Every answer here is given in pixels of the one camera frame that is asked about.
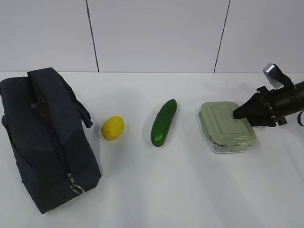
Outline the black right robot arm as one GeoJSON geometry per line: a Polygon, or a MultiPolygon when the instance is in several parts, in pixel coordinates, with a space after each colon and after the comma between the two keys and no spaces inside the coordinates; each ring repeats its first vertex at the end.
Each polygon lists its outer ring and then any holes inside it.
{"type": "Polygon", "coordinates": [[[246,118],[251,126],[275,127],[287,123],[286,116],[304,110],[304,83],[268,90],[265,86],[233,111],[235,119],[246,118]]]}

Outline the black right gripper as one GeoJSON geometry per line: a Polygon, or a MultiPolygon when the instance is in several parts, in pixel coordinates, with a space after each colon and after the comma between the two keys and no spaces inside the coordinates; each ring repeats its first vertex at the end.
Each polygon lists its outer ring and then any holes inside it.
{"type": "Polygon", "coordinates": [[[280,98],[275,90],[269,91],[265,86],[257,89],[246,103],[233,111],[235,119],[247,118],[252,127],[276,127],[287,124],[285,116],[280,110],[280,98]]]}

